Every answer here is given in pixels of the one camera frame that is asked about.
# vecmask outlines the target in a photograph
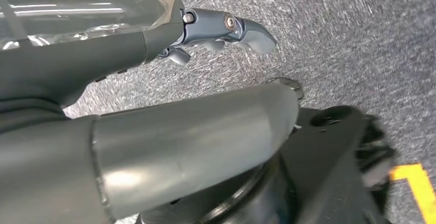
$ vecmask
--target robotic arm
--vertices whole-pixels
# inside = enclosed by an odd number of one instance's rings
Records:
[[[268,160],[294,127],[284,85],[75,120],[61,110],[108,74],[156,57],[186,63],[182,46],[268,53],[276,41],[258,23],[181,0],[0,6],[1,223],[106,223],[151,209]],[[170,19],[152,28],[157,11]]]
[[[292,82],[103,116],[62,112],[109,74],[154,59],[186,64],[186,46],[269,53],[276,41],[260,24],[181,0],[0,0],[0,9],[0,223],[110,223],[141,211],[146,224],[331,223],[361,220],[362,206],[377,221],[368,223],[385,222],[365,189],[385,178],[390,164],[379,165],[391,154],[367,138],[370,119],[351,107],[301,109]],[[324,208],[355,191],[359,215]]]

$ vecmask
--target transparent plastic film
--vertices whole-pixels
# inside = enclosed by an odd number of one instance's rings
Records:
[[[151,30],[171,20],[174,2],[7,0],[0,7],[0,24],[10,28],[0,31],[0,51],[19,48],[26,37],[33,46],[46,46]]]

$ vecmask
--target gray carpet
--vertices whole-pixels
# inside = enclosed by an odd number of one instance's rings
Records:
[[[101,114],[298,79],[303,106],[356,105],[381,117],[398,164],[422,163],[436,189],[436,0],[184,0],[265,25],[278,39],[267,56],[227,46],[192,48],[169,60],[92,84],[70,116]],[[393,223],[424,223],[406,182],[392,191]]]

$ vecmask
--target yellow tape line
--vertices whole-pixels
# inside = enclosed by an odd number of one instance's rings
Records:
[[[421,164],[395,167],[391,180],[407,179],[426,224],[436,224],[436,194]]]

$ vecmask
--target gray cylindrical arm segment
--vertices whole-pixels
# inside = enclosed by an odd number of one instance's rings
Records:
[[[102,117],[94,151],[112,215],[159,206],[263,163],[297,114],[294,91],[269,84]]]
[[[54,114],[39,109],[17,118]],[[108,224],[91,149],[95,117],[35,124],[0,134],[0,223]]]

